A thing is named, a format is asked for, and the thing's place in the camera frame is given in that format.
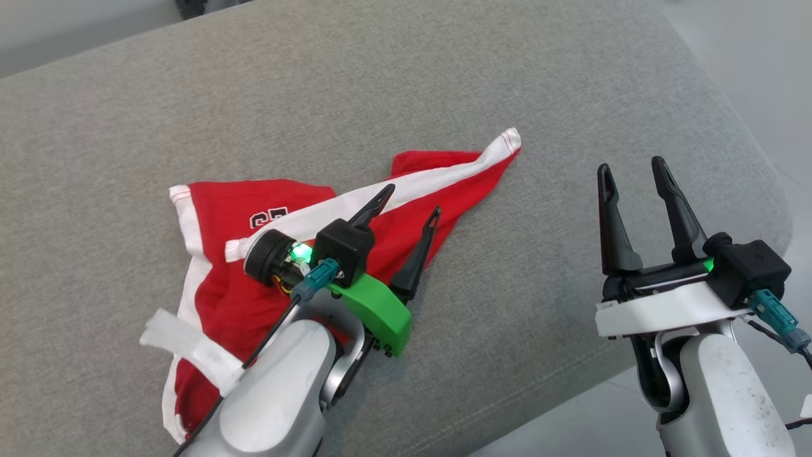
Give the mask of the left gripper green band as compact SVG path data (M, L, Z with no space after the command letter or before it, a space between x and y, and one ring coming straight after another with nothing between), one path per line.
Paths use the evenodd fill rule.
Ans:
M381 214L395 188L395 184L386 185L348 220L349 225L367 229L369 223ZM392 275L389 288L366 272L374 245L371 231L317 232L308 257L310 269L290 287L292 303L303 308L323 290L339 295L351 315L359 319L388 356L400 356L408 343L412 326L412 316L403 303L408 303L417 294L441 214L441 206L435 206L414 249ZM247 252L244 270L262 284L273 284L274 278L281 279L285 272L296 271L301 266L301 259L295 255L299 246L293 238L278 230L266 231Z

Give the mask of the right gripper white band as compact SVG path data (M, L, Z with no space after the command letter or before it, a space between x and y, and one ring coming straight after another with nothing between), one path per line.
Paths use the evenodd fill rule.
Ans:
M713 269L712 258L703 251L707 235L664 158L653 156L652 173L666 206L675 263L643 268L627 237L611 168L601 164L597 170L601 271L606 277L603 300L596 305L598 336L687 329L749 312L725 304L707 283Z

